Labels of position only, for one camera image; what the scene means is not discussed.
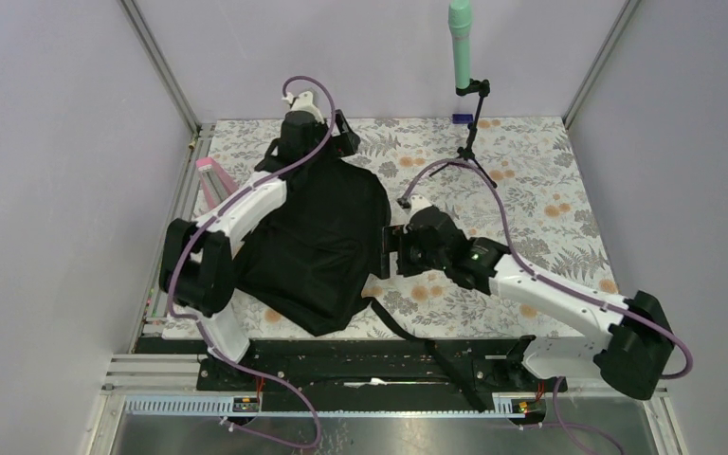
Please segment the black student backpack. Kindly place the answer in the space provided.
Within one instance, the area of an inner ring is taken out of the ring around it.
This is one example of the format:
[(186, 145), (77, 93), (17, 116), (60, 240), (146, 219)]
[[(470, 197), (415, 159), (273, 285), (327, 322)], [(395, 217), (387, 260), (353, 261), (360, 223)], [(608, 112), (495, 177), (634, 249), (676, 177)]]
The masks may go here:
[(345, 127), (321, 156), (289, 180), (286, 202), (247, 236), (233, 262), (239, 290), (319, 337), (345, 329), (372, 308), (397, 336), (410, 334), (375, 298), (363, 297), (368, 278), (379, 278), (381, 231), (391, 207), (378, 176), (346, 162), (360, 139)]

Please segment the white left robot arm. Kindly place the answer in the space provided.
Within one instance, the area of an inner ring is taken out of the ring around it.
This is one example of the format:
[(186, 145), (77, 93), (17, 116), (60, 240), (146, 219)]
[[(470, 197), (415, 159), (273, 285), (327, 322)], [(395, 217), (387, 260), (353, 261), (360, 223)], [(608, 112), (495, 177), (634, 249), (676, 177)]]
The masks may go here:
[(332, 132), (345, 125), (339, 110), (330, 118), (316, 108), (290, 110), (244, 184), (197, 219), (176, 218), (167, 227), (158, 278), (167, 313), (195, 323), (209, 354), (223, 360), (220, 377), (235, 390), (253, 383), (257, 367), (245, 357), (250, 339), (230, 305), (233, 249), (286, 202), (289, 180), (336, 149)]

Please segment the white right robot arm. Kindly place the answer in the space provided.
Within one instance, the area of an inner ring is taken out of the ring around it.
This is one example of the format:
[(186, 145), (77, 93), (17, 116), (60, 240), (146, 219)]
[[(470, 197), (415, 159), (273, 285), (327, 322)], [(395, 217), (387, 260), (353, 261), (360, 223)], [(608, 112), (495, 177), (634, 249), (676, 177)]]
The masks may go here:
[(601, 379), (623, 395), (645, 401), (665, 378), (676, 342), (659, 300), (594, 291), (547, 271), (535, 271), (511, 248), (465, 236), (435, 206), (412, 213), (406, 225), (385, 227), (381, 257), (395, 254), (396, 273), (443, 272), (463, 289), (525, 304), (570, 326), (578, 335), (532, 337), (505, 366), (507, 381), (528, 391), (541, 379)]

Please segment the floral tablecloth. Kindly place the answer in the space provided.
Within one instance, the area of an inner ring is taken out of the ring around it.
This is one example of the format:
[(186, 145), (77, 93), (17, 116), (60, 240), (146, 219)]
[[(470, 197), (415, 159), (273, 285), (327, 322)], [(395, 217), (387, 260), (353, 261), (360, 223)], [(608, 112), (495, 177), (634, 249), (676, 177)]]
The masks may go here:
[[(417, 192), (445, 210), (467, 234), (512, 241), (526, 262), (571, 281), (616, 293), (598, 225), (560, 118), (480, 121), (474, 152), (497, 183), (491, 193), (473, 172), (450, 167), (421, 177), (429, 163), (452, 157), (467, 129), (447, 118), (362, 118), (351, 123), (361, 144), (351, 162), (375, 173), (395, 200), (412, 179)], [(377, 299), (408, 331), (430, 338), (537, 335), (573, 330), (528, 305), (459, 288), (439, 272), (369, 278)]]

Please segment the green microphone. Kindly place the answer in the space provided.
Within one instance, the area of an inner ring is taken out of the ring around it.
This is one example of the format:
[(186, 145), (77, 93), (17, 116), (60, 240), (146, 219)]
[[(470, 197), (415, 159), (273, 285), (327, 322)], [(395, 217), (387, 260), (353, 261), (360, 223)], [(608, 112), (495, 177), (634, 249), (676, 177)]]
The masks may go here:
[(473, 10), (469, 0), (453, 0), (449, 3), (447, 24), (452, 40), (455, 91), (464, 96), (471, 79), (470, 31)]

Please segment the blue block at wall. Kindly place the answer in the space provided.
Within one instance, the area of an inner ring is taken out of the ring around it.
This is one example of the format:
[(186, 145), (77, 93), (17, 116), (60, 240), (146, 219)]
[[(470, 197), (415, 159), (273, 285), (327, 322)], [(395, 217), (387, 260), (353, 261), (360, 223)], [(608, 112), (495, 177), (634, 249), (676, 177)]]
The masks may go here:
[(452, 114), (451, 122), (453, 124), (467, 124), (472, 122), (474, 119), (472, 114)]

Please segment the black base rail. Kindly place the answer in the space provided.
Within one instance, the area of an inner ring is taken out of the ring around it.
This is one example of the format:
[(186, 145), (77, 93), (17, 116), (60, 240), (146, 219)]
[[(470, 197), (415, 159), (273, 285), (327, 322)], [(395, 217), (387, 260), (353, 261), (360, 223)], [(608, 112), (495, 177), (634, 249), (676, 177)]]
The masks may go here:
[(530, 340), (443, 339), (431, 353), (419, 341), (255, 340), (243, 367), (263, 380), (213, 357), (200, 363), (198, 391), (249, 392), (265, 411), (299, 411), (304, 405), (284, 379), (318, 411), (474, 411), (497, 409), (496, 393), (534, 401), (565, 384), (539, 379), (520, 361)]

